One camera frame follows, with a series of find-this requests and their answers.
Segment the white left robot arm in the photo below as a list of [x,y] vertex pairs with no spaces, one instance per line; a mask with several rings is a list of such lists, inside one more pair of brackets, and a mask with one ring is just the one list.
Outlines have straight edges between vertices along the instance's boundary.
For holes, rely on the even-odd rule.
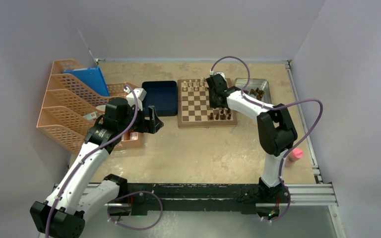
[[130,192],[125,178],[107,175],[97,189],[87,195],[84,191],[103,161],[129,131],[155,134],[163,127],[155,107],[145,111],[129,105],[127,99],[112,98],[88,130],[74,165],[44,202],[36,201],[30,214],[37,230],[47,238],[78,238],[88,219],[105,203],[124,202],[141,191]]

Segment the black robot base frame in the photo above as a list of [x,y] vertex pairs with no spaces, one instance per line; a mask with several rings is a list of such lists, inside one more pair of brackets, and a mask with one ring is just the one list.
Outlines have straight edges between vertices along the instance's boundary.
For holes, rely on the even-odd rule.
[[131,206],[132,215],[149,211],[239,212],[274,218],[291,201],[289,189],[271,196],[259,191],[259,183],[128,183],[111,203]]

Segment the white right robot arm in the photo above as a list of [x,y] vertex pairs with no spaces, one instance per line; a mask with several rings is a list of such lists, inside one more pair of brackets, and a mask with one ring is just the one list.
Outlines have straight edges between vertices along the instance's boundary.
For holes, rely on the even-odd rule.
[[298,138],[288,109],[279,110],[248,96],[236,86],[228,87],[222,73],[211,73],[205,80],[212,108],[227,108],[256,121],[259,142],[266,153],[258,194],[263,201],[272,201],[282,189],[286,154]]

